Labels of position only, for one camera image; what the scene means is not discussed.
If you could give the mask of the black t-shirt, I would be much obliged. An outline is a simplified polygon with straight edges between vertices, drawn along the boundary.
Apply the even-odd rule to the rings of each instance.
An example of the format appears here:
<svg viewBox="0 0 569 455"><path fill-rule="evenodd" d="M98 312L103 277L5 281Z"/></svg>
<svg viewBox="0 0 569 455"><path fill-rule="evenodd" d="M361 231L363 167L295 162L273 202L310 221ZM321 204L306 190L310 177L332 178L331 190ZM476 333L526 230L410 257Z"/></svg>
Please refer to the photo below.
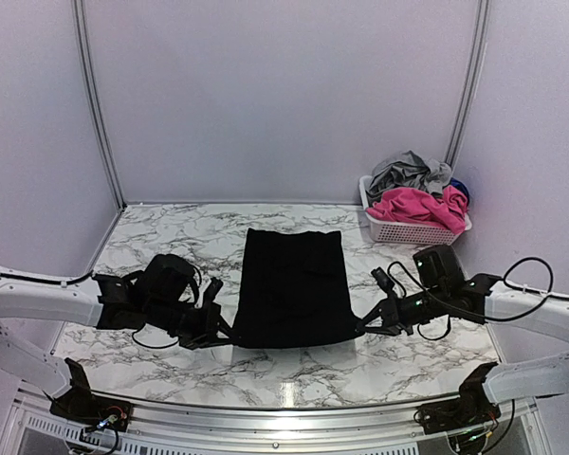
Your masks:
<svg viewBox="0 0 569 455"><path fill-rule="evenodd" d="M339 231L247 231L232 343L246 349L337 344L363 335Z"/></svg>

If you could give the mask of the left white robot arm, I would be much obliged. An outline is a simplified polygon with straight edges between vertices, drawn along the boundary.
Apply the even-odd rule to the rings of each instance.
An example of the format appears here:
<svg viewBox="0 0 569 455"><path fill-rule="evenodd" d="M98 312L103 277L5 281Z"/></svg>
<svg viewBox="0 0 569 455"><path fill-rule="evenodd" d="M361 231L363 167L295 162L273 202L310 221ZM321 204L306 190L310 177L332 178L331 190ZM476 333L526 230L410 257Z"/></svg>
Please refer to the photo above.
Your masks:
<svg viewBox="0 0 569 455"><path fill-rule="evenodd" d="M122 277L89 272L78 278L27 275L0 265L0 369L40 389L58 408L94 421L101 401L83 367L12 335L4 319L76 323L97 330L162 330L176 345L230 345L234 335L215 298L223 286L204 284L199 270L174 254L158 254Z"/></svg>

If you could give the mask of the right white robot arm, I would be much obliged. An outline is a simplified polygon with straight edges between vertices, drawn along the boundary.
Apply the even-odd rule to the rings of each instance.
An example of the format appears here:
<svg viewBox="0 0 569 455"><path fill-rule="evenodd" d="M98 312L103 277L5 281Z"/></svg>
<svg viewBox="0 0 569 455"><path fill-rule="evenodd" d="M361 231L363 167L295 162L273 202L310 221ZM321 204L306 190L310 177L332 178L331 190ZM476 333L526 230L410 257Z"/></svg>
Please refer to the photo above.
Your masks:
<svg viewBox="0 0 569 455"><path fill-rule="evenodd" d="M396 281L383 269L372 274L386 296L360 320L358 331L396 337L443 316L477 324L510 325L569 345L569 296L522 288L504 277L460 271L434 272L419 265L419 292L400 297ZM478 366L460 385L459 396L422 410L430 420L451 416L469 425L506 401L569 394L569 354L524 362Z"/></svg>

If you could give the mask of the white plastic laundry basket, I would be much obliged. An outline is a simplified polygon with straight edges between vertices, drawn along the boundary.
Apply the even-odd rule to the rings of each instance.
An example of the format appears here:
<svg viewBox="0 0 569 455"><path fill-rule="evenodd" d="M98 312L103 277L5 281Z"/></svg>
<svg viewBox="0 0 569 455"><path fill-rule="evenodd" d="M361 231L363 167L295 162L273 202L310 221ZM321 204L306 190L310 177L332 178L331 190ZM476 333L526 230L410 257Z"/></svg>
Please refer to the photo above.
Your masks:
<svg viewBox="0 0 569 455"><path fill-rule="evenodd" d="M471 229L471 221L469 214L466 214L466 229L461 234L453 234L452 232L439 228L418 224L407 224L398 222L383 222L371 217L366 209L371 206L372 202L367 193L371 177L362 176L359 180L359 192L364 213L369 222L370 238L379 243L401 243L401 244L418 244L418 245L452 245L462 233Z"/></svg>

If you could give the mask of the pink garment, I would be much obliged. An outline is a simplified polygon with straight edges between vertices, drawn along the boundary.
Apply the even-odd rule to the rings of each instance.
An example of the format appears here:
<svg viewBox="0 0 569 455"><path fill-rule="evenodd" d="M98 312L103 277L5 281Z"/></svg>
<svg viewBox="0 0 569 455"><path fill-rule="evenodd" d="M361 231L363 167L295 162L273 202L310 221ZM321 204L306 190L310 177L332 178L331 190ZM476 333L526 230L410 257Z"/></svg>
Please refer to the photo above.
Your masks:
<svg viewBox="0 0 569 455"><path fill-rule="evenodd" d="M446 186L441 196L399 187L383 192L366 212L378 221L426 225L461 234L466 229L468 199L453 186Z"/></svg>

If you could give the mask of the grey garment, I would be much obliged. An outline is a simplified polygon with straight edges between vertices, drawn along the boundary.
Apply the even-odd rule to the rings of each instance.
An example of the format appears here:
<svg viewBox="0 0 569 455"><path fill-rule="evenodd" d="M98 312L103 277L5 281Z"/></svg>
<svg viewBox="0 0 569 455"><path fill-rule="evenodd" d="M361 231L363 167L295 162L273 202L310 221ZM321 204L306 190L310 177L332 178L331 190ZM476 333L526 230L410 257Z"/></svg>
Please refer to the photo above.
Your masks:
<svg viewBox="0 0 569 455"><path fill-rule="evenodd" d="M424 159L413 151L392 155L372 172L366 193L370 200L379 200L385 191L410 188L441 196L450 184L452 168L446 162L434 158Z"/></svg>

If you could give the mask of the blue garment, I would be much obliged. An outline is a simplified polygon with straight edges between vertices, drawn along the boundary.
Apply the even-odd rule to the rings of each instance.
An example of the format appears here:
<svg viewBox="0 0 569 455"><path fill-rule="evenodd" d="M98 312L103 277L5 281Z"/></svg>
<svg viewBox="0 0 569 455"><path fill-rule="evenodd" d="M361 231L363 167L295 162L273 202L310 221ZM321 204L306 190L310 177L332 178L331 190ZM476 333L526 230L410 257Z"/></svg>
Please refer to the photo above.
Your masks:
<svg viewBox="0 0 569 455"><path fill-rule="evenodd" d="M450 185L453 186L455 189L457 189L459 192L461 192L467 198L468 202L470 202L469 190L463 182L455 178L452 178L450 180Z"/></svg>

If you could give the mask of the aluminium front rail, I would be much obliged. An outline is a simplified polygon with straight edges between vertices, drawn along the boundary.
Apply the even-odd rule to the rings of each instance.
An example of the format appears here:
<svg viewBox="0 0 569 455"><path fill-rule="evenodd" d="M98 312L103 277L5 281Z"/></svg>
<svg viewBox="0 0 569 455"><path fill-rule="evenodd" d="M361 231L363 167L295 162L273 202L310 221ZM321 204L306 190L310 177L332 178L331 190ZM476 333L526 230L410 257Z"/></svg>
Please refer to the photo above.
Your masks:
<svg viewBox="0 0 569 455"><path fill-rule="evenodd" d="M0 454L65 454L73 448L119 454L452 454L488 430L491 454L549 454L537 405L503 405L495 423L426 433L422 401L331 409L217 408L128 398L128 428L84 436L83 425L50 414L38 391L17 391Z"/></svg>

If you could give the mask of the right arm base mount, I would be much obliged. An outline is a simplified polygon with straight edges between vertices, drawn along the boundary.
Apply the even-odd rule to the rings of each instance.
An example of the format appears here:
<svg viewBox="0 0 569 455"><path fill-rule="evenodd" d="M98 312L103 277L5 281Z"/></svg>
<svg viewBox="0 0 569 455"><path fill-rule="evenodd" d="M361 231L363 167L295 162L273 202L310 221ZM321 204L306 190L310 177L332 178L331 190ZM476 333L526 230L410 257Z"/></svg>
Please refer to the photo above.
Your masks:
<svg viewBox="0 0 569 455"><path fill-rule="evenodd" d="M423 404L413 419L425 434L434 434L493 422L500 416L498 406L483 399L476 401L472 397L460 396Z"/></svg>

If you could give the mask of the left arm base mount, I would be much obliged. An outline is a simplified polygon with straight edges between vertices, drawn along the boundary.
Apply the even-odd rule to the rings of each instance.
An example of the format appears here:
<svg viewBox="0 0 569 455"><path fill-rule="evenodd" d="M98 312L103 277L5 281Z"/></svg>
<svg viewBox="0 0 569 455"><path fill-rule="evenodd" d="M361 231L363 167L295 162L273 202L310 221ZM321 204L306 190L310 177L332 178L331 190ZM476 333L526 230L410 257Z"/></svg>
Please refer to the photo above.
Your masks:
<svg viewBox="0 0 569 455"><path fill-rule="evenodd" d="M92 395L90 398L49 398L50 413L64 419L96 426L100 421L115 415L117 420L111 426L117 431L125 431L130 423L132 404L128 401Z"/></svg>

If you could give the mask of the left aluminium frame post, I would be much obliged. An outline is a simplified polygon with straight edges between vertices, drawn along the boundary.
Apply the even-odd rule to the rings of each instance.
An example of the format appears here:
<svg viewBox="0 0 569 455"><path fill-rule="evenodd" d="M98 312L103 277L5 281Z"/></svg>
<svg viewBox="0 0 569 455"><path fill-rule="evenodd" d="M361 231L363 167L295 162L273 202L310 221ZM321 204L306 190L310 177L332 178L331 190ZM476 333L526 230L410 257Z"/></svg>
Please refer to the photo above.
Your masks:
<svg viewBox="0 0 569 455"><path fill-rule="evenodd" d="M88 30L88 21L85 2L73 0L73 21L78 42L79 56L82 64L83 85L89 106L91 122L99 146L101 162L105 170L108 187L118 211L124 211L127 207L122 186L116 169L110 139L101 109L101 99L97 85L94 63L91 55L91 43Z"/></svg>

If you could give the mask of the aluminium frame post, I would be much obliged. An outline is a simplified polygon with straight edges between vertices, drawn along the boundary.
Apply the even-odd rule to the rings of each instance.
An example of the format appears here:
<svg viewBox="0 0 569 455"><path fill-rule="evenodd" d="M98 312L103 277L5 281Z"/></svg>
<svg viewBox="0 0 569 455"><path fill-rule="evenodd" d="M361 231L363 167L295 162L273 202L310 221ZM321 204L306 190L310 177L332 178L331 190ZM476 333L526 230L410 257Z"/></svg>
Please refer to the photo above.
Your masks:
<svg viewBox="0 0 569 455"><path fill-rule="evenodd" d="M445 154L445 161L452 169L455 167L461 154L468 119L481 80L486 56L491 10L492 2L490 0L480 0L478 2L462 95L450 135L449 146Z"/></svg>
<svg viewBox="0 0 569 455"><path fill-rule="evenodd" d="M88 30L88 21L85 2L73 0L73 21L78 42L79 56L82 64L83 85L89 106L91 122L99 146L101 162L105 170L108 187L118 211L124 211L127 207L122 186L116 169L110 139L101 109L101 99L97 85L94 63L91 55L91 43Z"/></svg>

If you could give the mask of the right aluminium frame post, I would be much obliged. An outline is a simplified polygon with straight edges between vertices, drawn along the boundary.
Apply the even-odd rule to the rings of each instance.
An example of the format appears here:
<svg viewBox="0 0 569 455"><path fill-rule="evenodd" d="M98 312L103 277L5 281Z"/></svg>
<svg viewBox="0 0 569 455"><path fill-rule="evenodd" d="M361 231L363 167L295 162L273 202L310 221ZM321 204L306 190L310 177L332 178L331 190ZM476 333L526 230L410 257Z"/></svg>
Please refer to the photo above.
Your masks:
<svg viewBox="0 0 569 455"><path fill-rule="evenodd" d="M492 2L490 0L480 0L478 2L462 95L450 135L449 146L445 154L445 161L452 169L455 167L461 154L468 119L481 80L486 56L491 10Z"/></svg>

